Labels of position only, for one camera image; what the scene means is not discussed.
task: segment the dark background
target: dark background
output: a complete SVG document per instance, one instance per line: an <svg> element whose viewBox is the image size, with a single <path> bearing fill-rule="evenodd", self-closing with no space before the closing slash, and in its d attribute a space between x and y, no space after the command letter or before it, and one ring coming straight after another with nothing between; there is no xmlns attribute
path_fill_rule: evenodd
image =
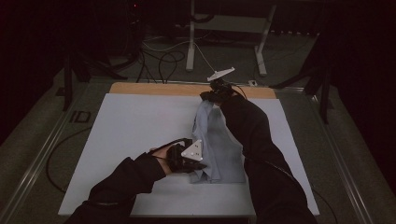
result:
<svg viewBox="0 0 396 224"><path fill-rule="evenodd" d="M221 13L262 16L266 1L222 2ZM198 12L217 13L218 6L196 1ZM0 144L7 138L64 64L73 49L108 63L107 56L136 51L131 22L136 18L159 33L180 35L189 8L183 0L139 1L2 1L0 5ZM289 1L276 9L272 30L316 35L317 44L303 71L325 61L379 168L395 192L396 125L394 64L396 3L392 1Z"/></svg>

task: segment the hand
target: hand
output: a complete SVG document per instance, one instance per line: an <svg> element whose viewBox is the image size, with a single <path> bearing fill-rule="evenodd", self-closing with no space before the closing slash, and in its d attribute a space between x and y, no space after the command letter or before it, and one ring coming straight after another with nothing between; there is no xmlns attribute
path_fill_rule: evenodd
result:
<svg viewBox="0 0 396 224"><path fill-rule="evenodd" d="M173 145L171 145L169 147L162 148L162 149L152 153L152 156L157 158L157 161L160 163L160 165L163 168L163 171L165 172L166 175L172 174L171 168L169 168L168 163L166 162L166 152L172 146Z"/></svg>

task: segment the light blue cloth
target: light blue cloth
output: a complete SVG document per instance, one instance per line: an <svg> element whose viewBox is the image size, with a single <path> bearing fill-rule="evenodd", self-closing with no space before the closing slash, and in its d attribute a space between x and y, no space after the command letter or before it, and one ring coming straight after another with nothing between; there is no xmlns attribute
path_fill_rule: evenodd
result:
<svg viewBox="0 0 396 224"><path fill-rule="evenodd" d="M190 173L191 183L244 183L242 145L226 126L221 110L202 101L192 128L193 141L202 140L203 160L207 167Z"/></svg>

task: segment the floor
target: floor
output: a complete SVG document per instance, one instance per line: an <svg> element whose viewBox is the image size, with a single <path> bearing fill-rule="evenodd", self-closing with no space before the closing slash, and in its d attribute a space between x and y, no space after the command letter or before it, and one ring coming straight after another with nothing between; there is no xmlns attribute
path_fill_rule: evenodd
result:
<svg viewBox="0 0 396 224"><path fill-rule="evenodd" d="M142 47L146 67L140 81L207 83L206 78L214 71L234 67L235 71L224 79L241 85L247 85L249 80L260 86L274 85L299 73L315 43L311 36L270 34L263 52L268 75L261 77L253 51L260 37L227 33L203 36L204 39L197 40L199 50L195 52L191 72L185 69L186 38L147 36ZM122 60L113 58L112 62ZM128 77L126 81L135 82L141 67L142 58L119 74ZM66 217L57 215L64 196L62 190L74 172L103 97L117 81L96 71L92 73L89 83L74 82L74 103L66 112L62 111L64 98L56 96L63 86L63 72L56 76L54 86L1 146L0 223L65 221ZM305 78L277 90L276 97L285 109L315 191L320 211L318 223L396 223L396 199L339 99L337 89L331 87L326 125L318 115L316 97L302 92L306 81ZM74 122L71 120L74 111L90 112L92 116L87 122ZM46 173L60 190L51 185ZM150 222L163 223L163 220Z"/></svg>

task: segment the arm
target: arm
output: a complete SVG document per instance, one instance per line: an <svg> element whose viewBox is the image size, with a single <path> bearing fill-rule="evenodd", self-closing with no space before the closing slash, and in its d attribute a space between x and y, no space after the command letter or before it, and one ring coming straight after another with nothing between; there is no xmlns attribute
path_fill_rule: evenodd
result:
<svg viewBox="0 0 396 224"><path fill-rule="evenodd" d="M165 158L168 148L153 155ZM127 158L91 189L89 199L65 223L128 223L136 194L151 193L154 182L167 174L170 169L161 159L146 153L134 161Z"/></svg>
<svg viewBox="0 0 396 224"><path fill-rule="evenodd" d="M240 95L231 97L220 108L227 127L244 147L245 171L258 223L316 223L300 185L274 167L291 175L272 142L266 114Z"/></svg>

